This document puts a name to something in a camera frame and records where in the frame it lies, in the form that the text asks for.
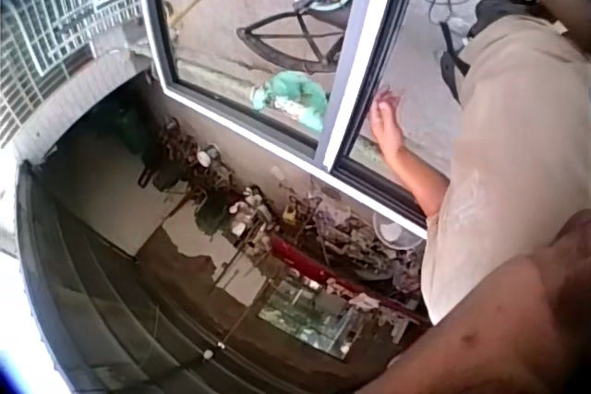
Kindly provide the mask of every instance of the wall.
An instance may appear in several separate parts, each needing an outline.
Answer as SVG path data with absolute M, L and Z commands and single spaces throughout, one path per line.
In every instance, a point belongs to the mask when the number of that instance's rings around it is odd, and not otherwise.
M 282 171 L 285 177 L 283 185 L 294 188 L 300 196 L 306 196 L 312 184 L 315 187 L 326 186 L 292 163 L 164 95 L 157 84 L 148 85 L 144 79 L 138 79 L 138 82 L 141 82 L 139 89 L 142 96 L 154 112 L 175 117 L 187 132 L 195 136 L 201 146 L 210 143 L 216 145 L 222 153 L 223 161 L 235 171 L 237 181 L 243 185 L 258 185 L 279 211 L 283 211 L 287 204 L 288 195 L 273 175 L 273 167 Z M 362 219 L 371 221 L 371 209 L 334 189 L 332 192 L 340 195 L 344 206 L 350 207 Z
M 141 158 L 114 137 L 81 129 L 60 141 L 42 167 L 43 181 L 70 211 L 134 256 L 182 194 L 140 188 Z M 179 185 L 175 191 L 184 189 Z
M 96 59 L 54 92 L 16 133 L 19 161 L 41 163 L 57 140 L 92 106 L 149 66 L 147 59 L 125 50 L 139 30 L 132 25 L 110 29 L 93 40 Z

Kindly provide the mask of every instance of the floor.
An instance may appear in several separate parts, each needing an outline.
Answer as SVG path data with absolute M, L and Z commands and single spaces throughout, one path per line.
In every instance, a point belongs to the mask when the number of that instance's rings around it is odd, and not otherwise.
M 191 2 L 166 1 L 170 2 L 175 13 Z M 452 142 L 461 125 L 461 110 L 440 79 L 439 58 L 445 44 L 436 24 L 448 20 L 454 33 L 465 35 L 476 19 L 474 8 L 478 1 L 452 0 L 454 5 L 450 11 L 447 5 L 440 5 L 445 4 L 445 0 L 436 0 L 432 10 L 429 0 L 410 0 L 403 28 L 382 80 L 383 84 L 404 93 L 400 120 L 408 146 L 446 174 L 450 170 Z M 252 53 L 236 37 L 235 30 L 271 14 L 290 11 L 291 3 L 292 0 L 199 2 L 175 26 L 177 55 L 182 60 L 210 68 L 215 74 L 199 74 L 189 81 L 250 106 L 252 87 L 261 85 L 282 69 Z M 308 25 L 313 32 L 334 30 L 313 19 Z M 292 20 L 268 31 L 295 33 L 299 32 L 299 27 Z M 289 40 L 285 45 L 281 49 L 290 54 L 310 57 L 309 47 L 302 41 Z M 332 87 L 333 74 L 315 74 L 312 77 L 325 90 Z M 362 129 L 361 135 L 372 139 L 367 126 Z M 358 160 L 379 173 L 389 175 L 380 156 L 365 146 L 360 145 L 354 157 L 357 156 Z

